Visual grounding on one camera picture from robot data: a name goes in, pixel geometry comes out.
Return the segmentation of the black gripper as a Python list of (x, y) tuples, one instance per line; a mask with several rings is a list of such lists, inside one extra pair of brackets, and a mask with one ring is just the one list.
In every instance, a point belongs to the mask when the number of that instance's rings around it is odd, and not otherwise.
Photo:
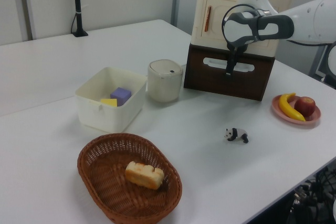
[(243, 46), (234, 46), (230, 43), (227, 43), (227, 48), (231, 52), (230, 56), (227, 59), (227, 66), (225, 71), (225, 76), (230, 77), (233, 74), (234, 67), (237, 63), (237, 55), (243, 54), (247, 50), (248, 45)]

